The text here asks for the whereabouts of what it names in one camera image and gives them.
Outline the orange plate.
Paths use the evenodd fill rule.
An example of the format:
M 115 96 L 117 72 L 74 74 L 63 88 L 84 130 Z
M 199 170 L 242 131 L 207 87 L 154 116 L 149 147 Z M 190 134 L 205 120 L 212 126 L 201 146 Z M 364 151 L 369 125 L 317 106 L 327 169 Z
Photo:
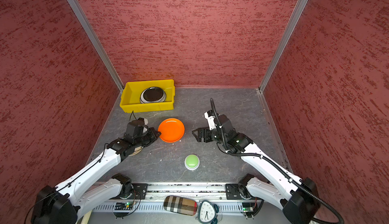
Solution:
M 181 140 L 185 133 L 184 124 L 176 118 L 168 118 L 158 127 L 160 139 L 166 143 L 175 143 Z

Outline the white plate flower outline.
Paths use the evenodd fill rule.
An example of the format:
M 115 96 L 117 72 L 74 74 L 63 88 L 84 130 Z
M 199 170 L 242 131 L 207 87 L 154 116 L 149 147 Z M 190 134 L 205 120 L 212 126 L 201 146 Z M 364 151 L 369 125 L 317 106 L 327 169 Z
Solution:
M 145 89 L 141 96 L 140 102 L 142 104 L 160 103 L 166 100 L 166 93 L 160 87 L 149 87 Z

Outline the small black dish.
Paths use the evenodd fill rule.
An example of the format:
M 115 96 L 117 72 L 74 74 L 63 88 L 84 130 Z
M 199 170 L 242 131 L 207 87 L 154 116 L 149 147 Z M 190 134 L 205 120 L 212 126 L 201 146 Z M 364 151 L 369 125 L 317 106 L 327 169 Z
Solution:
M 143 92 L 143 100 L 145 102 L 160 101 L 165 95 L 165 92 L 159 87 L 150 87 Z

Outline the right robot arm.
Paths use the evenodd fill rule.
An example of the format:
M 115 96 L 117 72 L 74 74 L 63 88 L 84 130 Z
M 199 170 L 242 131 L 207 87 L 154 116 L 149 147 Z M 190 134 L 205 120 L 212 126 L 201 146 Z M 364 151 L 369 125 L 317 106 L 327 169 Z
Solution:
M 318 196 L 316 183 L 310 178 L 302 180 L 270 159 L 246 135 L 230 131 L 224 137 L 230 153 L 237 154 L 243 161 L 254 167 L 270 183 L 246 175 L 240 182 L 243 192 L 258 197 L 282 210 L 292 224 L 309 224 L 321 207 L 317 199 L 298 186 Z

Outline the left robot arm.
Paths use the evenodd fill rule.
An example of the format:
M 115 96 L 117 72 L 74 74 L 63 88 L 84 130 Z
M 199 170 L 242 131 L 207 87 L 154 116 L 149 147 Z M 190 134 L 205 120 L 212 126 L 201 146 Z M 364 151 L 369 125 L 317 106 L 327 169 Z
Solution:
M 115 174 L 106 183 L 90 190 L 105 173 L 127 157 L 155 142 L 160 132 L 153 127 L 138 137 L 118 138 L 104 146 L 103 152 L 79 172 L 55 187 L 42 188 L 28 212 L 32 224 L 75 224 L 86 213 L 110 198 L 136 199 L 131 179 Z

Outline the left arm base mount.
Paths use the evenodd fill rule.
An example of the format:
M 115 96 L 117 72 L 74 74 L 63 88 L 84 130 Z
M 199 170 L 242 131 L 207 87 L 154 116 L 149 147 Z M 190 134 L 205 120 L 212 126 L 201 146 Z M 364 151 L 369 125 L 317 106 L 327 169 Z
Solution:
M 122 190 L 119 194 L 120 199 L 144 200 L 147 194 L 148 184 L 129 184 L 126 183 L 122 186 Z

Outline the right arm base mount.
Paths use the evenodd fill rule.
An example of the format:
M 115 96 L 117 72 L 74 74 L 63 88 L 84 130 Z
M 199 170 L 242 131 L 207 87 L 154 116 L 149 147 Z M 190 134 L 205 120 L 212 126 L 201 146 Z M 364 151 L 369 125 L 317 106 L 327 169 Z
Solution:
M 251 200 L 241 194 L 238 184 L 225 184 L 225 194 L 227 200 Z

